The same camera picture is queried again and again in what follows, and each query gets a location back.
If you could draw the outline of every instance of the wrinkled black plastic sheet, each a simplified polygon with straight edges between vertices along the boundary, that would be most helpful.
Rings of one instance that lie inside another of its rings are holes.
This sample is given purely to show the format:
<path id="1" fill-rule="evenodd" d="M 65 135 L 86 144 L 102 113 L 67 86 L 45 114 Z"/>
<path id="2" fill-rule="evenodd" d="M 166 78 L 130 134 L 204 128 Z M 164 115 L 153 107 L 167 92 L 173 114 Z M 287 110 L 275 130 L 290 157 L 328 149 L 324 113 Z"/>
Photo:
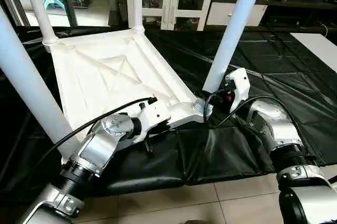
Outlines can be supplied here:
<path id="1" fill-rule="evenodd" d="M 59 37 L 113 31 L 112 28 L 56 28 Z M 198 96 L 222 32 L 147 30 L 146 36 L 187 86 Z M 51 56 L 38 29 L 21 28 L 18 35 L 49 89 L 60 104 Z M 302 139 L 319 165 L 337 163 L 337 74 L 287 33 L 244 33 L 228 72 L 245 67 L 250 96 L 273 95 L 287 105 L 300 125 Z M 2 154 L 0 200 L 17 202 L 26 175 L 51 141 L 6 77 L 1 75 Z M 212 122 L 224 116 L 215 107 Z M 273 172 L 260 139 L 235 120 L 208 130 L 189 123 L 142 144 L 118 152 L 100 180 L 94 196 L 196 185 Z M 55 152 L 37 171 L 26 200 L 41 190 L 60 168 Z"/>

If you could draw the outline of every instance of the cable connector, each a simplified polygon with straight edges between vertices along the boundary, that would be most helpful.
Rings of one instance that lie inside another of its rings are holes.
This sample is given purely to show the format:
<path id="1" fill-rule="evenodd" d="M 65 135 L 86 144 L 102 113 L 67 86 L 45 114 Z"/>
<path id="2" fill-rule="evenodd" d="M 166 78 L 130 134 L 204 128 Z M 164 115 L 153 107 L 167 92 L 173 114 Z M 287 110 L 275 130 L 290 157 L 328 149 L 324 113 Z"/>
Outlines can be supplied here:
<path id="1" fill-rule="evenodd" d="M 152 103 L 155 103 L 156 101 L 158 101 L 158 99 L 156 97 L 150 97 L 147 100 L 149 105 L 151 105 Z"/>

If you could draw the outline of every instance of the white table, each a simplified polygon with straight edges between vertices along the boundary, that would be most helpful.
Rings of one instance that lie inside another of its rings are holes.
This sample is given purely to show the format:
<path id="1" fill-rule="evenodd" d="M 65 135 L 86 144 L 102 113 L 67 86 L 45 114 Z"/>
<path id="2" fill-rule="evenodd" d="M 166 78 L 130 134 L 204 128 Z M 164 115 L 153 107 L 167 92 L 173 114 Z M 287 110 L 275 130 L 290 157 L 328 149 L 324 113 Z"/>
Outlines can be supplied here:
<path id="1" fill-rule="evenodd" d="M 321 61 L 337 72 L 337 46 L 321 34 L 291 33 Z"/>

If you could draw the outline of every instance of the white square platform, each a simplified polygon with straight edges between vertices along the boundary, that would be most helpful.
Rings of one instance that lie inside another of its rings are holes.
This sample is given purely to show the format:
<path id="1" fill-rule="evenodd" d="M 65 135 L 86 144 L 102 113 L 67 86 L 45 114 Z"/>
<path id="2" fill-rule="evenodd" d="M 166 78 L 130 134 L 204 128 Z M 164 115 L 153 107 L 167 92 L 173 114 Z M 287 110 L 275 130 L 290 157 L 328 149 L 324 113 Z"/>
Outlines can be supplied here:
<path id="1" fill-rule="evenodd" d="M 172 127 L 195 115 L 196 97 L 143 33 L 129 29 L 63 38 L 50 50 L 63 112 L 73 129 L 130 101 L 151 96 L 165 101 Z M 123 111 L 135 116 L 140 108 L 133 105 Z"/>

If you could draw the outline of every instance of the cabinet handle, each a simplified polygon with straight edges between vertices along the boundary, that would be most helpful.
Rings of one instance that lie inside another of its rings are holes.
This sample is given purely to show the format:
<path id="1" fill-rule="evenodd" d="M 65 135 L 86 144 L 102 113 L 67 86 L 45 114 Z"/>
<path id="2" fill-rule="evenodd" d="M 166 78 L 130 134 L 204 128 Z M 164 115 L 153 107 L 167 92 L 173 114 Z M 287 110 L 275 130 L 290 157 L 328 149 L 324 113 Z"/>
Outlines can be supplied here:
<path id="1" fill-rule="evenodd" d="M 171 25 L 174 25 L 174 17 L 175 17 L 175 6 L 172 6 L 171 13 L 170 13 Z"/>
<path id="2" fill-rule="evenodd" d="M 162 23 L 166 25 L 166 5 L 163 6 Z"/>

